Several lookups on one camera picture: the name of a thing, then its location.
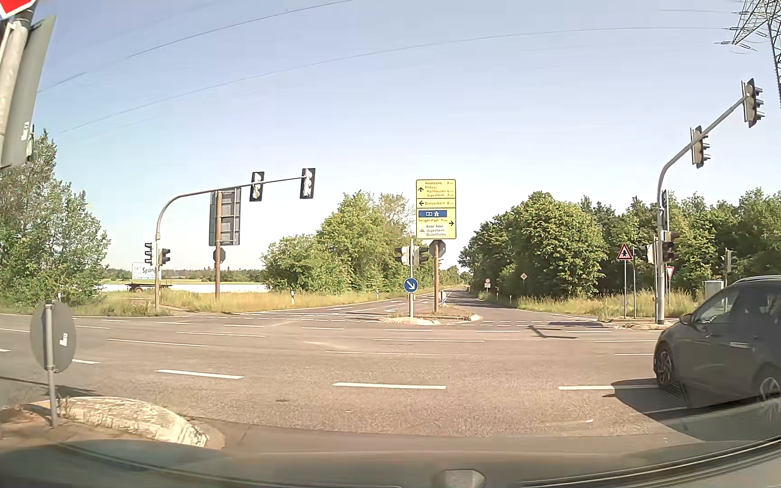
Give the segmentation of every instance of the billboard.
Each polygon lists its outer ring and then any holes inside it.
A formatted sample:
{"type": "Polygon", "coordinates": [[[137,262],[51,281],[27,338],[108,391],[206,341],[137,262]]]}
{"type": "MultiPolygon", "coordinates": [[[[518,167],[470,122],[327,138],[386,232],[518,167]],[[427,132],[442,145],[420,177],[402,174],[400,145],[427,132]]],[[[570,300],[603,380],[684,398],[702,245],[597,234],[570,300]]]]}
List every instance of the billboard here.
{"type": "Polygon", "coordinates": [[[131,263],[132,280],[155,280],[155,267],[145,262],[131,263]]]}

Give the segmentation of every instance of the white lane marking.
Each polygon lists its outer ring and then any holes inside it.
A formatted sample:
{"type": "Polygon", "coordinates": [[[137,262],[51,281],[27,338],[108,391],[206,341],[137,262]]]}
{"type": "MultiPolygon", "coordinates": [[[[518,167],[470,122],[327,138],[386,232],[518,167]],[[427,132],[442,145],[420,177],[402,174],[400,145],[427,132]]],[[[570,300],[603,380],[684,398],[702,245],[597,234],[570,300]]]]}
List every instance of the white lane marking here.
{"type": "Polygon", "coordinates": [[[170,374],[186,374],[188,376],[203,376],[206,378],[223,378],[225,380],[239,380],[242,376],[234,376],[233,374],[216,374],[214,372],[197,372],[197,371],[179,371],[176,369],[157,369],[155,372],[168,372],[170,374]]]}
{"type": "Polygon", "coordinates": [[[325,351],[331,354],[387,354],[394,356],[438,356],[435,352],[369,352],[369,351],[325,351]]]}
{"type": "Polygon", "coordinates": [[[391,340],[393,342],[487,342],[482,338],[374,338],[373,340],[391,340]]]}
{"type": "Polygon", "coordinates": [[[164,346],[191,346],[191,347],[207,347],[203,344],[180,344],[179,342],[155,342],[154,340],[132,340],[128,338],[108,338],[108,340],[115,340],[116,342],[140,342],[141,344],[162,344],[164,346]]]}
{"type": "Polygon", "coordinates": [[[359,386],[361,388],[398,388],[404,390],[444,390],[445,385],[386,385],[382,383],[346,383],[341,381],[334,386],[359,386]]]}
{"type": "Polygon", "coordinates": [[[255,333],[223,333],[223,332],[178,332],[178,333],[190,333],[194,335],[226,335],[233,337],[266,337],[264,335],[257,335],[255,333]]]}
{"type": "Polygon", "coordinates": [[[641,388],[658,388],[659,385],[593,385],[593,386],[560,386],[560,390],[638,390],[641,388]]]}

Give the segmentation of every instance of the asphalt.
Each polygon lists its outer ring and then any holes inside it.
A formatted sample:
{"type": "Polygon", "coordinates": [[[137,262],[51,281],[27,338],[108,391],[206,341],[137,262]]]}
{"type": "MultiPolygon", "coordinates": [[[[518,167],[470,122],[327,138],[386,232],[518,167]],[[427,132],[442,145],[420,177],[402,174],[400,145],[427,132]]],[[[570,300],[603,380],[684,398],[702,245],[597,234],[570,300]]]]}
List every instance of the asphalt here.
{"type": "MultiPolygon", "coordinates": [[[[486,437],[675,434],[680,398],[654,384],[658,332],[507,309],[388,324],[405,300],[239,315],[75,318],[62,396],[124,396],[262,427],[486,437]]],[[[431,296],[418,306],[431,306],[431,296]]],[[[0,314],[0,404],[44,399],[28,316],[0,314]]]]}

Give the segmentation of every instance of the yellow direction sign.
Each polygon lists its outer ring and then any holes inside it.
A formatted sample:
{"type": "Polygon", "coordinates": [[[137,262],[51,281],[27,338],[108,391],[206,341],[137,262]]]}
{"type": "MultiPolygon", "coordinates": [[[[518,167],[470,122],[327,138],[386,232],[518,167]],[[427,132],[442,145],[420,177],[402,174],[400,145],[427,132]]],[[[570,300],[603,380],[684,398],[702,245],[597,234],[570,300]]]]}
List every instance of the yellow direction sign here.
{"type": "Polygon", "coordinates": [[[456,239],[456,180],[415,182],[416,237],[456,239]]]}

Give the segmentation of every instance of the triangular warning sign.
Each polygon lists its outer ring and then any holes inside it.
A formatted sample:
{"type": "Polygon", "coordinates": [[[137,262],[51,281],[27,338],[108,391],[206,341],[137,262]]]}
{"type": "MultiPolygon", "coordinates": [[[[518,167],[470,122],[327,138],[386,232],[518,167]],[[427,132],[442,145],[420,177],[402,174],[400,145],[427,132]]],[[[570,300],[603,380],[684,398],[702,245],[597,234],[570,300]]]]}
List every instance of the triangular warning sign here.
{"type": "Polygon", "coordinates": [[[616,261],[632,261],[632,252],[628,250],[625,244],[620,248],[620,253],[616,255],[616,261]]]}

